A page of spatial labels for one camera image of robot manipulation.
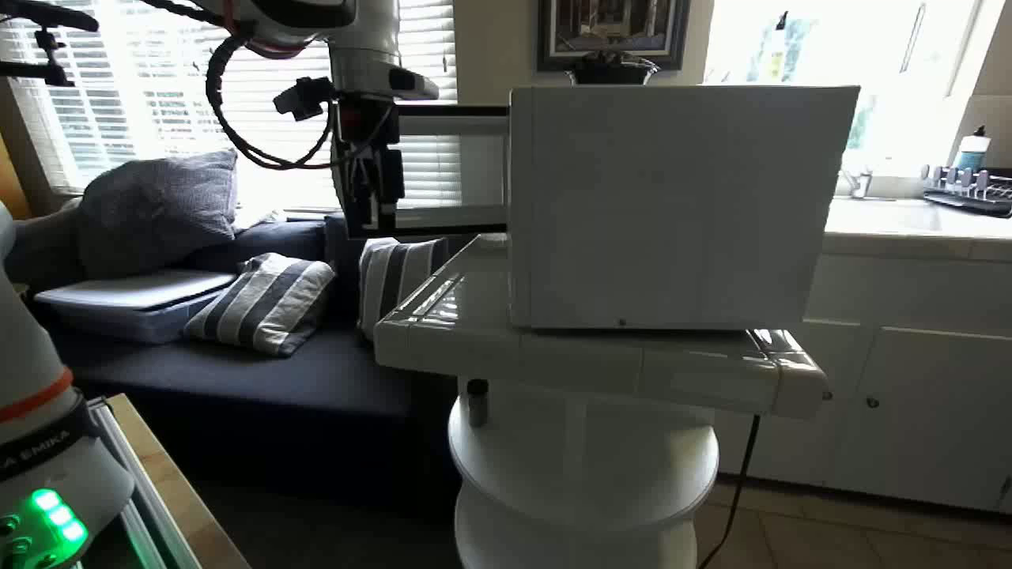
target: green light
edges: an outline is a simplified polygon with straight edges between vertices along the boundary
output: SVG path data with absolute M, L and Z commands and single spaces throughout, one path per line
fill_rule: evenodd
M 48 514 L 52 514 L 52 520 L 54 520 L 54 523 L 66 523 L 66 520 L 72 520 L 72 512 L 68 512 L 66 504 L 52 508 Z
M 33 502 L 36 502 L 39 508 L 52 512 L 52 508 L 56 508 L 64 498 L 60 498 L 60 494 L 54 494 L 54 488 L 36 488 L 36 494 L 33 494 Z
M 88 531 L 86 531 L 86 523 L 82 523 L 82 520 L 72 520 L 72 523 L 66 523 L 66 528 L 64 528 L 64 536 L 66 536 L 66 541 L 86 541 L 86 536 L 88 536 Z

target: wall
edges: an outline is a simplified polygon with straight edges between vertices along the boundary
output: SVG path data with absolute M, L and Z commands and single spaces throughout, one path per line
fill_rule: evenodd
M 8 213 L 29 217 L 29 202 L 25 202 L 20 173 L 11 171 L 11 160 L 6 153 L 4 136 L 0 136 L 0 202 L 8 208 Z
M 514 84 L 567 84 L 567 71 L 539 71 L 539 0 L 454 0 L 454 62 L 462 105 L 505 105 Z M 683 69 L 651 84 L 697 84 L 715 0 L 689 0 Z
M 1012 166 L 1012 3 L 994 30 L 976 91 L 968 101 L 961 136 L 987 125 L 989 131 L 989 166 Z

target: black cable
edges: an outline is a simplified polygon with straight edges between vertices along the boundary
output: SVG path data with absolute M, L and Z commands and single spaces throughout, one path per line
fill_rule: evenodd
M 324 125 L 318 139 L 316 139 L 313 148 L 310 148 L 308 153 L 299 153 L 298 160 L 288 160 L 288 159 L 278 159 L 278 153 L 272 153 L 272 150 L 267 150 L 267 148 L 255 148 L 252 141 L 248 141 L 248 139 L 227 123 L 227 116 L 223 116 L 223 109 L 222 109 L 222 105 L 223 105 L 223 99 L 222 99 L 222 75 L 223 75 L 223 69 L 227 69 L 227 60 L 235 57 L 235 50 L 241 50 L 241 46 L 248 45 L 248 37 L 250 37 L 250 28 L 241 28 L 241 30 L 227 33 L 227 37 L 214 46 L 214 54 L 212 54 L 212 60 L 210 60 L 210 71 L 205 71 L 205 99 L 210 99 L 212 112 L 214 112 L 214 121 L 222 123 L 223 136 L 230 139 L 230 146 L 235 146 L 241 153 L 248 153 L 252 165 L 269 166 L 269 171 L 294 171 L 294 166 L 305 166 L 305 171 L 329 171 L 329 166 L 335 166 L 332 160 L 327 160 L 327 165 L 310 165 L 310 160 L 316 159 L 316 150 L 324 148 L 324 141 L 329 139 L 329 131 L 332 131 L 332 105 L 327 105 L 329 112 L 327 112 L 327 125 Z
M 754 465 L 756 440 L 760 440 L 760 413 L 754 413 L 754 428 L 750 428 L 750 441 L 746 441 L 746 458 L 740 460 L 740 475 L 736 475 L 736 482 L 735 482 L 735 498 L 729 498 L 729 512 L 726 512 L 725 535 L 721 535 L 721 541 L 705 552 L 705 559 L 698 561 L 698 569 L 705 569 L 705 566 L 721 552 L 721 546 L 725 546 L 726 536 L 729 536 L 735 514 L 736 514 L 736 498 L 740 498 L 740 488 L 746 485 L 746 475 L 750 475 L 750 465 Z

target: white cabinet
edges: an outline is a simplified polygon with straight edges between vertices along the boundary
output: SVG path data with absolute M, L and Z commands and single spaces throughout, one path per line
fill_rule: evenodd
M 1012 475 L 1012 337 L 881 327 L 827 485 L 998 508 Z

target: picture frame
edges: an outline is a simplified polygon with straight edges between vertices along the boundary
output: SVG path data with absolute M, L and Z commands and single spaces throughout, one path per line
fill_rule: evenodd
M 539 69 L 567 69 L 591 50 L 622 50 L 660 69 L 683 65 L 689 0 L 539 0 Z

